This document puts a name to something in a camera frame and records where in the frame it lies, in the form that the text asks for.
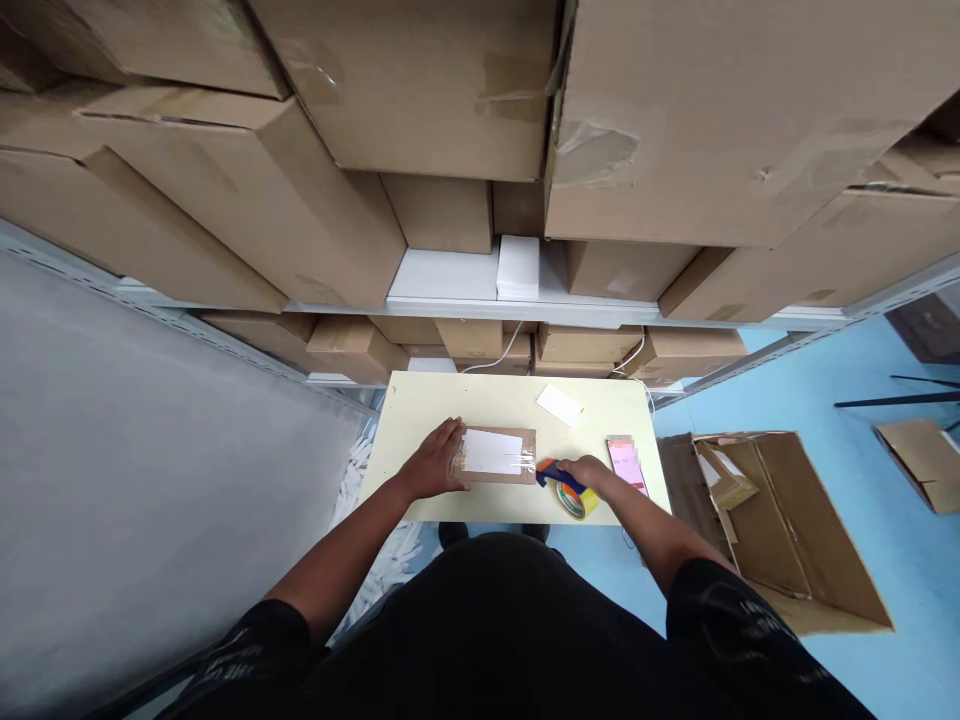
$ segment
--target pink paper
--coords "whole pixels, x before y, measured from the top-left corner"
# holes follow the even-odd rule
[[[643,471],[640,469],[637,451],[633,445],[620,445],[608,442],[607,447],[610,449],[610,460],[613,462],[613,471],[644,495],[650,497],[650,494],[647,492],[647,485],[643,481]]]

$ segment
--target metal shelf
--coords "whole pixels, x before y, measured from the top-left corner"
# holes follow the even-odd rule
[[[207,305],[171,300],[132,278],[118,278],[47,241],[0,219],[0,250],[56,273],[92,292],[121,303],[158,322],[185,332],[261,370],[348,405],[367,415],[376,411],[345,393],[360,386],[343,377],[307,376],[216,328],[192,317],[188,309]],[[496,250],[491,256],[408,250],[385,308],[349,308],[291,303],[290,312],[463,317],[531,320],[581,327],[673,325],[785,330],[788,335],[742,360],[686,386],[682,393],[654,391],[662,407],[701,392],[869,317],[881,315],[960,280],[960,253],[952,255],[871,297],[840,309],[789,307],[762,323],[675,322],[660,315],[656,303],[570,295],[564,278],[562,248],[544,243],[540,298],[536,302],[496,300]]]

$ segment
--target hand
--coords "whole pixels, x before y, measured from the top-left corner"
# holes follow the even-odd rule
[[[557,463],[557,468],[573,475],[581,485],[596,490],[600,497],[603,497],[611,483],[623,482],[593,455],[584,455],[579,460],[561,460]]]
[[[409,502],[453,490],[469,490],[470,483],[456,480],[451,461],[460,447],[466,427],[460,418],[447,418],[427,435],[417,451],[400,468],[392,481],[402,487]]]

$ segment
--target blue floor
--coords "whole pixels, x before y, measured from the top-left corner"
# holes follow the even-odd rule
[[[744,333],[751,350],[778,335]],[[921,365],[884,318],[814,343],[657,412],[664,437],[732,430],[795,430],[891,613],[896,632],[817,636],[806,647],[880,718],[957,716],[960,678],[960,515],[935,515],[920,500],[872,426],[911,417],[944,424],[957,406],[838,410],[834,402],[936,386],[891,374],[960,380],[956,368]],[[476,525],[472,534],[511,529]],[[430,560],[436,531],[421,534]],[[666,604],[619,528],[554,526],[549,545],[584,578],[654,629]]]

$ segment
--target white cable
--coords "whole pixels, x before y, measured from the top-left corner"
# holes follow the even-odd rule
[[[617,375],[623,375],[627,380],[633,380],[638,382],[643,386],[643,391],[647,394],[647,399],[649,401],[649,410],[650,410],[650,421],[653,422],[653,419],[657,416],[657,404],[653,401],[653,393],[650,392],[650,388],[647,387],[647,384],[643,380],[638,380],[637,378],[628,377],[625,372],[620,370],[614,370]]]
[[[631,355],[631,356],[628,357],[626,360],[624,360],[622,363],[620,363],[619,365],[617,365],[617,366],[613,369],[613,371],[614,371],[614,372],[617,372],[618,370],[620,370],[620,368],[622,368],[622,367],[623,367],[624,365],[626,365],[628,362],[630,362],[631,360],[633,360],[637,355],[639,355],[639,354],[640,354],[640,351],[643,350],[643,344],[644,344],[646,341],[647,341],[647,334],[644,333],[644,334],[643,334],[643,337],[640,338],[640,344],[637,346],[637,349],[633,351],[633,355]]]
[[[523,326],[523,323],[517,323],[517,329],[513,331],[513,337],[510,338],[510,343],[507,345],[507,349],[503,351],[503,355],[500,356],[499,360],[495,360],[492,363],[487,363],[486,365],[471,365],[468,368],[461,370],[461,373],[470,372],[471,370],[479,370],[480,368],[493,367],[494,365],[499,365],[503,362],[503,359],[507,356],[507,353],[510,352],[510,348],[513,347],[513,341],[517,339],[517,333],[520,332],[520,328]]]

